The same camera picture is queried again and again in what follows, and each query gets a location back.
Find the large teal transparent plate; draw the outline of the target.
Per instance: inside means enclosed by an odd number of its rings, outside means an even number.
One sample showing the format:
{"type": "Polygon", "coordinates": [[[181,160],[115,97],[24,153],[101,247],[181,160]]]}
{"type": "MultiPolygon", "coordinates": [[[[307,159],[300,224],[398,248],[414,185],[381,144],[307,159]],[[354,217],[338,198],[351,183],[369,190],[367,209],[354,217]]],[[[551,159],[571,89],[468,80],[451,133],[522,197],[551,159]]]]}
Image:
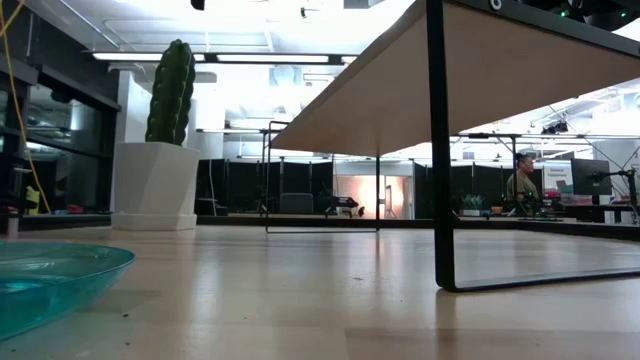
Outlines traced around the large teal transparent plate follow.
{"type": "Polygon", "coordinates": [[[0,342],[96,300],[135,259],[101,245],[0,243],[0,342]]]}

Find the wooden shelf with black legs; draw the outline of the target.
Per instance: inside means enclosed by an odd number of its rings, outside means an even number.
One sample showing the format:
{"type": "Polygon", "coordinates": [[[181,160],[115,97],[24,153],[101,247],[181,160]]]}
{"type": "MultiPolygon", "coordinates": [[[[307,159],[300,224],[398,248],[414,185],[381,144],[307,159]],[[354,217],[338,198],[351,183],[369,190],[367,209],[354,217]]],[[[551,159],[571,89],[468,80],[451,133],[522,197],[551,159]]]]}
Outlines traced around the wooden shelf with black legs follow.
{"type": "Polygon", "coordinates": [[[640,41],[514,0],[415,0],[272,141],[381,156],[432,148],[435,280],[455,275],[450,139],[640,77],[640,41]]]}

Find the black office chair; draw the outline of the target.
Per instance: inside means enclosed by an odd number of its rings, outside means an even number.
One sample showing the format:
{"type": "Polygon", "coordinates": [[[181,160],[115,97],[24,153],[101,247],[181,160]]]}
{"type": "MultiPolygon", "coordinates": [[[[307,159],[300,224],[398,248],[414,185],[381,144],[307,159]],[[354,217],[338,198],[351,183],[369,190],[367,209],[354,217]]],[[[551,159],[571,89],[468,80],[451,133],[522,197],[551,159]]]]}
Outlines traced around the black office chair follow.
{"type": "Polygon", "coordinates": [[[347,214],[350,218],[354,216],[362,218],[364,212],[365,207],[360,206],[352,197],[331,196],[329,206],[325,209],[324,214],[326,217],[329,215],[339,216],[347,214]]]}

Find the grey box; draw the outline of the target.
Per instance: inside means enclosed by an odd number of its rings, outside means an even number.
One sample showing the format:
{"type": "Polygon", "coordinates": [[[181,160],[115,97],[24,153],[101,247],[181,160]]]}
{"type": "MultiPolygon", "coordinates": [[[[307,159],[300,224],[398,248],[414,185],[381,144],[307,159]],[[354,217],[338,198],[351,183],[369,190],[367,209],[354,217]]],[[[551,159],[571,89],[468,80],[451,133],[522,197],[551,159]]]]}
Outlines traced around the grey box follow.
{"type": "Polygon", "coordinates": [[[314,198],[311,193],[282,193],[279,211],[283,214],[312,214],[314,198]]]}

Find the black room divider panels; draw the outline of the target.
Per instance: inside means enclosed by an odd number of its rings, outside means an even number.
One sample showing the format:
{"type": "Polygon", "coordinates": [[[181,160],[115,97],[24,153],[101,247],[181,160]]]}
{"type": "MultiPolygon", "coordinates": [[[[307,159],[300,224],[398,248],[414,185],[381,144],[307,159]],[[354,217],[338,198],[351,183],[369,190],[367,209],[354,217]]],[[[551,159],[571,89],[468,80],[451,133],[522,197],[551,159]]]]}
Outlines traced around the black room divider panels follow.
{"type": "Polygon", "coordinates": [[[333,195],[333,164],[284,161],[201,160],[197,169],[195,213],[205,216],[283,214],[282,193],[311,193],[320,215],[333,195]]]}

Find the long ceiling light strip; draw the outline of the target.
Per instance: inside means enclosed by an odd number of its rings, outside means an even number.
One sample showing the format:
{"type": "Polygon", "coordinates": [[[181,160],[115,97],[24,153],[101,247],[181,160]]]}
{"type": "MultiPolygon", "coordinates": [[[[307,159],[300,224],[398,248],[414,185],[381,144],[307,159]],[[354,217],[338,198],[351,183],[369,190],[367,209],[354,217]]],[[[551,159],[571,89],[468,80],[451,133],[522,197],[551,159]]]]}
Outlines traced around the long ceiling light strip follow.
{"type": "MultiPolygon", "coordinates": [[[[162,53],[155,52],[93,52],[96,60],[107,62],[157,63],[162,53]]],[[[279,54],[279,53],[195,53],[199,63],[219,64],[293,64],[339,66],[352,63],[356,55],[341,54],[279,54]]]]}

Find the small potted desk plant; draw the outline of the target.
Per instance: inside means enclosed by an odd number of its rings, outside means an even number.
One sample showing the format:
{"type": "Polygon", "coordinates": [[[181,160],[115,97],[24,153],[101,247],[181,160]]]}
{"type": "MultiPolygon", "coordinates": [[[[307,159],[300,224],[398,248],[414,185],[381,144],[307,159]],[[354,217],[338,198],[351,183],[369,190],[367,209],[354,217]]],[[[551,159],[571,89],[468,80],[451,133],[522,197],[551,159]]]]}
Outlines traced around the small potted desk plant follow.
{"type": "Polygon", "coordinates": [[[480,195],[467,194],[461,199],[461,213],[464,217],[481,215],[484,198],[480,195]]]}

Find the white faceted planter pot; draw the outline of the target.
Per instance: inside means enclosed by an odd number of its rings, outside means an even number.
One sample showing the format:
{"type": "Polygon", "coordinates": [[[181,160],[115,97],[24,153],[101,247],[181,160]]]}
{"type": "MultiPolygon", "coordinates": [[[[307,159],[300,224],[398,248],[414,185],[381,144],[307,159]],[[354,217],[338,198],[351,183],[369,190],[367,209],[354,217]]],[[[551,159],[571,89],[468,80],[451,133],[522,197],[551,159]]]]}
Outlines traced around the white faceted planter pot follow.
{"type": "Polygon", "coordinates": [[[111,225],[123,231],[196,226],[197,150],[162,143],[119,143],[114,153],[111,225]]]}

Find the green cactus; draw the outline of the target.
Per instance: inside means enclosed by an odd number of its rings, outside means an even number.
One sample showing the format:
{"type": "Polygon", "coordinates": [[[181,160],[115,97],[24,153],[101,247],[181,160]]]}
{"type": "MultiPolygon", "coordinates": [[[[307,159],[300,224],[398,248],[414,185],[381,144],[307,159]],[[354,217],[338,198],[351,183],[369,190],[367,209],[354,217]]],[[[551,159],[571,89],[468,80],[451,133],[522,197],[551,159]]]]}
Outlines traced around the green cactus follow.
{"type": "Polygon", "coordinates": [[[181,146],[186,138],[194,92],[196,59],[180,39],[169,44],[155,71],[146,142],[181,146]]]}

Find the person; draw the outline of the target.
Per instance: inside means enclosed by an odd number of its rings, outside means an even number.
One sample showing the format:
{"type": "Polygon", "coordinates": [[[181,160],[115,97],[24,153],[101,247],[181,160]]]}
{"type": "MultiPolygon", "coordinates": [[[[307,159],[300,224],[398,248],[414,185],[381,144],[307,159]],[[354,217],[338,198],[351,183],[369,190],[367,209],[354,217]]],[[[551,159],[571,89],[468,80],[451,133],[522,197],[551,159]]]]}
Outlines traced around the person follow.
{"type": "Polygon", "coordinates": [[[508,178],[506,198],[508,201],[523,201],[525,198],[540,200],[536,185],[531,180],[534,174],[534,162],[531,157],[522,153],[516,154],[516,170],[508,178]]]}

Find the black framed glass partition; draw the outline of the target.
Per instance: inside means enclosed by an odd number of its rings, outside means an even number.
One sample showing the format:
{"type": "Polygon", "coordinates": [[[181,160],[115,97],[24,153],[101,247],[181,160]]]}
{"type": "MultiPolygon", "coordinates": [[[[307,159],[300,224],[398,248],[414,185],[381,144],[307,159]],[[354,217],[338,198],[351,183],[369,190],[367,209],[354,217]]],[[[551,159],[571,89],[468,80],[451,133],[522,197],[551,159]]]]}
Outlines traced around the black framed glass partition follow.
{"type": "Polygon", "coordinates": [[[51,20],[0,0],[0,213],[105,213],[118,73],[51,20]]]}

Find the white printed sign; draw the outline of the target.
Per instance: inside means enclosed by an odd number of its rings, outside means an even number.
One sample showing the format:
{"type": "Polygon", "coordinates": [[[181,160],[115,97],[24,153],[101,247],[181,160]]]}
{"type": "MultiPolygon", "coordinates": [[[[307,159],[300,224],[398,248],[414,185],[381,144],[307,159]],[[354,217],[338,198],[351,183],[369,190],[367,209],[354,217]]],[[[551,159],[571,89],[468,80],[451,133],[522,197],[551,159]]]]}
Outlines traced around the white printed sign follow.
{"type": "Polygon", "coordinates": [[[573,192],[572,167],[570,163],[546,163],[543,166],[543,189],[545,192],[573,192]]]}

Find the dark computer monitor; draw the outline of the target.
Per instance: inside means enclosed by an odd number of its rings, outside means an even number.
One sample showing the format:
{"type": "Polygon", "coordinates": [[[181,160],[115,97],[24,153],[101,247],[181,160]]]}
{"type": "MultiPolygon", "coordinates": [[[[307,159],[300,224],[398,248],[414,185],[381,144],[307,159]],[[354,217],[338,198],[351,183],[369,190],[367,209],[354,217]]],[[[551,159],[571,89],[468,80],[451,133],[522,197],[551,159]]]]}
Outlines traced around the dark computer monitor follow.
{"type": "Polygon", "coordinates": [[[608,179],[609,162],[605,160],[572,159],[571,173],[575,195],[604,196],[612,194],[608,179]]]}

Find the black aluminium table frame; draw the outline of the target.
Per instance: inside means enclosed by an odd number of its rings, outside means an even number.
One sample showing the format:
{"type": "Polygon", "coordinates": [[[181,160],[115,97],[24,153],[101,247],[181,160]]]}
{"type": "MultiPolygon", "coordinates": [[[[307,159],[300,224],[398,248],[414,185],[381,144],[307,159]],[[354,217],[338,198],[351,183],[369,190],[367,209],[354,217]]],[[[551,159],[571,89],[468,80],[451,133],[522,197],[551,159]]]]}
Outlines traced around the black aluminium table frame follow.
{"type": "MultiPolygon", "coordinates": [[[[38,215],[23,216],[18,220],[20,231],[41,231],[83,227],[102,227],[111,224],[110,215],[38,215]]],[[[433,219],[419,220],[375,220],[347,218],[304,218],[304,217],[215,217],[199,216],[196,223],[202,226],[253,226],[273,232],[277,227],[286,228],[328,228],[333,231],[360,229],[373,231],[380,229],[437,229],[440,224],[433,219]]],[[[455,218],[451,221],[455,230],[519,230],[530,232],[557,233],[584,237],[627,240],[640,242],[638,225],[606,225],[600,223],[527,220],[515,217],[455,218]]]]}

